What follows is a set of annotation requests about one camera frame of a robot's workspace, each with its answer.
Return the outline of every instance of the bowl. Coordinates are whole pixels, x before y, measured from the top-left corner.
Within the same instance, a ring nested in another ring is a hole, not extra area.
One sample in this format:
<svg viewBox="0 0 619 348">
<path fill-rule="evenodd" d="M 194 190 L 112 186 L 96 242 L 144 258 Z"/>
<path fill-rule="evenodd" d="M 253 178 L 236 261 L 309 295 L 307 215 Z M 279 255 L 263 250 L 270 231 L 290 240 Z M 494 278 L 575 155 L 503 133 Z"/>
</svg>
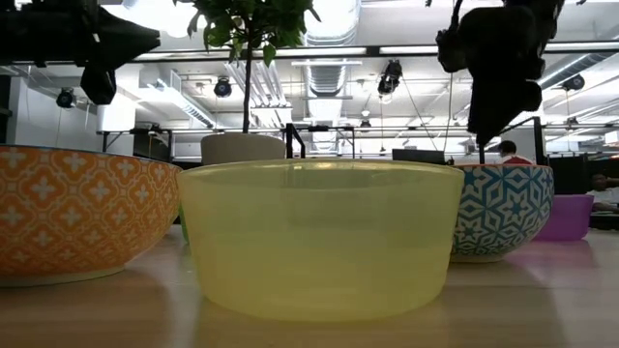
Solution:
<svg viewBox="0 0 619 348">
<path fill-rule="evenodd" d="M 536 241 L 580 241 L 589 232 L 593 196 L 588 194 L 557 194 L 554 196 L 550 219 L 535 237 Z"/>
<path fill-rule="evenodd" d="M 108 276 L 178 215 L 180 168 L 74 150 L 0 146 L 0 286 Z"/>
<path fill-rule="evenodd" d="M 452 261 L 493 262 L 531 241 L 552 209 L 554 180 L 546 166 L 462 165 Z"/>
<path fill-rule="evenodd" d="M 178 183 L 206 297 L 263 318 L 349 321 L 402 313 L 438 295 L 463 173 L 282 159 L 196 168 Z"/>
</svg>

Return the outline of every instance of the table surface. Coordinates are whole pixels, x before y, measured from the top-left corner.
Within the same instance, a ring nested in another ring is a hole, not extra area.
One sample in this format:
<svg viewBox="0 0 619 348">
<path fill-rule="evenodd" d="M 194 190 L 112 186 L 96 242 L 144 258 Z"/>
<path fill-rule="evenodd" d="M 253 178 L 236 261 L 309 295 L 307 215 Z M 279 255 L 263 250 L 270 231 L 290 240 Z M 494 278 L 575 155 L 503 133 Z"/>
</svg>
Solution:
<svg viewBox="0 0 619 348">
<path fill-rule="evenodd" d="M 619 235 L 532 243 L 505 261 L 452 265 L 433 303 L 389 319 L 282 323 L 203 300 L 180 229 L 118 275 L 0 289 L 0 346 L 617 348 Z"/>
</svg>

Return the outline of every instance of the person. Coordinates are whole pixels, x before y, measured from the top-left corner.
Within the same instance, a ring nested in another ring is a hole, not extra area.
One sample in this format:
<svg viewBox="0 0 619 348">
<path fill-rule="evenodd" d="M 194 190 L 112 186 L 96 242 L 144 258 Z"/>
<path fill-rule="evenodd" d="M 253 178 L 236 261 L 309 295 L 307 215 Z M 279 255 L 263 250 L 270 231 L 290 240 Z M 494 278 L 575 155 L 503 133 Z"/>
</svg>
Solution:
<svg viewBox="0 0 619 348">
<path fill-rule="evenodd" d="M 516 144 L 511 140 L 504 140 L 499 144 L 499 153 L 503 164 L 533 164 L 533 161 L 516 155 Z"/>
<path fill-rule="evenodd" d="M 619 180 L 596 173 L 591 176 L 591 188 L 588 195 L 593 196 L 594 212 L 611 212 L 619 214 Z"/>
</svg>

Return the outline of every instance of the white pot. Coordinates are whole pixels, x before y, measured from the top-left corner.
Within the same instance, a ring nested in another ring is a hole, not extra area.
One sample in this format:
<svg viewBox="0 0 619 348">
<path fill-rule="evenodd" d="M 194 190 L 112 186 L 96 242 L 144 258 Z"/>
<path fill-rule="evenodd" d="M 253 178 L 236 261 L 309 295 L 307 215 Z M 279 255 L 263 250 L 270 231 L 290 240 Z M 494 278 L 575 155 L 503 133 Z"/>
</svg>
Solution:
<svg viewBox="0 0 619 348">
<path fill-rule="evenodd" d="M 202 138 L 202 164 L 224 164 L 249 160 L 285 158 L 283 141 L 266 135 L 228 133 Z"/>
</svg>

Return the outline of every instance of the fluorescent light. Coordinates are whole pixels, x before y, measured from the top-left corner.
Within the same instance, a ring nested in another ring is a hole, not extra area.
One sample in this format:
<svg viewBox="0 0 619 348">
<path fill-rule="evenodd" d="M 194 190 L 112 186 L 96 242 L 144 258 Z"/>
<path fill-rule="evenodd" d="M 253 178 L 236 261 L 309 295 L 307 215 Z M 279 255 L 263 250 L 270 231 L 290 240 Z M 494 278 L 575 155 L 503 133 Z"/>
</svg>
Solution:
<svg viewBox="0 0 619 348">
<path fill-rule="evenodd" d="M 546 53 L 553 51 L 619 50 L 619 42 L 548 43 Z"/>
<path fill-rule="evenodd" d="M 362 61 L 297 61 L 290 63 L 293 67 L 347 67 L 363 65 Z"/>
<path fill-rule="evenodd" d="M 452 0 L 434 0 L 432 1 L 431 9 L 433 8 L 451 8 L 454 5 Z M 477 0 L 475 4 L 466 3 L 462 4 L 463 8 L 476 8 L 480 6 L 485 7 L 495 7 L 495 6 L 503 6 L 503 1 L 501 0 Z M 362 3 L 362 7 L 364 9 L 403 9 L 403 8 L 425 8 L 426 5 L 423 1 L 417 0 L 389 0 L 389 1 L 377 1 L 377 0 L 367 0 Z"/>
<path fill-rule="evenodd" d="M 278 50 L 278 57 L 296 56 L 341 56 L 341 55 L 365 55 L 368 50 L 365 47 L 308 47 L 288 48 Z M 256 57 L 262 57 L 262 51 L 254 52 Z"/>
<path fill-rule="evenodd" d="M 380 47 L 379 54 L 437 54 L 438 46 L 433 44 L 415 46 L 386 46 Z"/>
<path fill-rule="evenodd" d="M 166 60 L 220 60 L 230 57 L 229 50 L 212 49 L 210 52 L 205 51 L 177 51 L 177 52 L 149 52 L 140 54 L 135 58 L 136 62 L 141 61 L 166 61 Z"/>
</svg>

